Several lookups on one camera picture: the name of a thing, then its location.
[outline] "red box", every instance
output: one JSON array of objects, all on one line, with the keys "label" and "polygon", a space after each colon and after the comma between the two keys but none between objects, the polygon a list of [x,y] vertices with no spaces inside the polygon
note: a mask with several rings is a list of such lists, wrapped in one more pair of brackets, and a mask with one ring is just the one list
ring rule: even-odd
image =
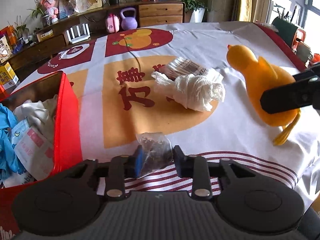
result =
[{"label": "red box", "polygon": [[[63,71],[57,71],[19,89],[1,103],[13,111],[27,99],[45,101],[58,94],[54,127],[54,166],[50,176],[82,161],[78,99]],[[0,189],[0,239],[19,232],[11,211],[15,196],[32,183]]]}]

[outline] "rubber chicken toy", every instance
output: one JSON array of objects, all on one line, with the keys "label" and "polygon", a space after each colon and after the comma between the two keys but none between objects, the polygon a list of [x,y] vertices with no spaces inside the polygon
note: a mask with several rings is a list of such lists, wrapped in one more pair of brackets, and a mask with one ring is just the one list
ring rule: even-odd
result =
[{"label": "rubber chicken toy", "polygon": [[301,110],[268,114],[262,109],[260,98],[266,90],[295,82],[293,76],[282,68],[269,64],[263,57],[257,59],[244,45],[229,45],[227,61],[244,76],[250,102],[263,122],[270,126],[282,126],[283,131],[273,140],[273,144],[284,144],[298,122]]}]

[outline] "purple object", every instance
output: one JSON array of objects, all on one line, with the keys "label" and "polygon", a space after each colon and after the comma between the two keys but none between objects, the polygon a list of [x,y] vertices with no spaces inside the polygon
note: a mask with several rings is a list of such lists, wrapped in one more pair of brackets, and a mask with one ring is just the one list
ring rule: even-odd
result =
[{"label": "purple object", "polygon": [[[124,17],[123,12],[126,11],[134,11],[134,16],[133,17]],[[121,10],[120,12],[120,16],[122,18],[122,22],[121,22],[121,27],[123,30],[133,30],[136,29],[138,27],[138,23],[136,21],[136,9],[132,8],[132,7],[128,7],[128,8],[124,8]]]}]

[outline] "blue cloth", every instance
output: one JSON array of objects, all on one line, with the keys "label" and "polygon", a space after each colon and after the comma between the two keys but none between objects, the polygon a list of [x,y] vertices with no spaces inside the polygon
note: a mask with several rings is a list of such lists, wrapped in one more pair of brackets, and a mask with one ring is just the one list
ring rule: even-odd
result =
[{"label": "blue cloth", "polygon": [[7,179],[12,172],[22,174],[25,171],[7,135],[7,129],[13,128],[17,123],[16,116],[7,107],[0,104],[0,179]]}]

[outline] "white plant pot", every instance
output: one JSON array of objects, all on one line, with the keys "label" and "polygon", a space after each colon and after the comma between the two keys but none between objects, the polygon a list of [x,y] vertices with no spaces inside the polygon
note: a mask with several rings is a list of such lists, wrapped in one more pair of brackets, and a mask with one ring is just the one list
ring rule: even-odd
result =
[{"label": "white plant pot", "polygon": [[191,15],[190,22],[191,23],[200,23],[200,22],[202,22],[204,11],[205,11],[204,8],[200,8],[200,9],[198,9],[196,11],[193,11],[192,15]]}]

